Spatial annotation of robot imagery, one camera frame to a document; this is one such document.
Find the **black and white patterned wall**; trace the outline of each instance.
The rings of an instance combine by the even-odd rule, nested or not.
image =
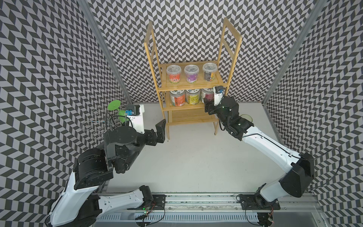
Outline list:
[[[267,103],[290,148],[343,152],[338,175],[313,190],[332,226],[363,226],[362,25],[362,1],[328,1]],[[338,161],[319,158],[311,187],[332,177]]]
[[[43,226],[97,143],[81,123],[123,95],[75,0],[0,1],[0,76],[0,226]]]
[[[243,36],[230,95],[261,101],[313,2],[89,0],[89,6],[134,102],[158,101],[143,46],[150,20],[160,61],[171,63],[216,60],[224,17]],[[220,72],[225,80],[229,67],[224,51]]]

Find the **orange label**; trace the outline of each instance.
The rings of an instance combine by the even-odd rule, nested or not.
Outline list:
[[[180,81],[180,73],[179,74],[169,74],[169,80],[171,83],[178,83]]]
[[[172,98],[174,106],[182,106],[185,103],[185,95],[183,94],[180,97],[173,97]]]

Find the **food jar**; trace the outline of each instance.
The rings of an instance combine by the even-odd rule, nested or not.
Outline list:
[[[190,105],[197,105],[200,99],[200,89],[185,90],[185,101]]]
[[[187,78],[188,83],[195,83],[197,82],[197,77],[199,73],[199,67],[196,65],[187,65],[184,68],[185,77]]]
[[[218,67],[214,63],[205,63],[203,65],[204,79],[206,81],[212,81],[215,78]]]
[[[200,90],[200,100],[202,101],[202,103],[204,103],[204,98],[207,101],[213,101],[214,100],[213,88],[202,88]]]
[[[184,90],[170,91],[170,101],[173,106],[182,106],[185,103]]]
[[[182,68],[178,65],[170,65],[166,68],[166,74],[172,84],[177,84],[180,81],[180,73]]]

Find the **purple label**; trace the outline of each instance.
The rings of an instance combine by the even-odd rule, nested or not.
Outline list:
[[[189,83],[193,83],[197,80],[197,77],[198,77],[198,73],[195,73],[195,74],[187,74],[187,81]]]

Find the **plastic lid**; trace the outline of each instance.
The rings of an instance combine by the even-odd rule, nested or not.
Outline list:
[[[189,73],[189,74],[194,74],[194,73],[198,73],[199,72],[199,67],[196,65],[187,65],[184,68],[184,72],[185,73]]]
[[[205,63],[203,65],[203,71],[208,72],[208,73],[212,73],[212,72],[216,72],[217,71],[217,65],[214,63]]]
[[[213,92],[213,88],[202,88],[203,90],[205,90],[206,92]]]
[[[241,114],[241,118],[244,118],[244,119],[252,122],[252,117],[250,115],[248,115],[248,114]]]
[[[197,93],[200,89],[188,89],[187,92],[189,93]]]
[[[172,94],[182,94],[183,92],[184,92],[184,90],[170,91],[170,93],[172,93]]]
[[[182,72],[182,68],[178,65],[169,65],[168,68],[166,68],[166,73],[168,74],[179,74]]]

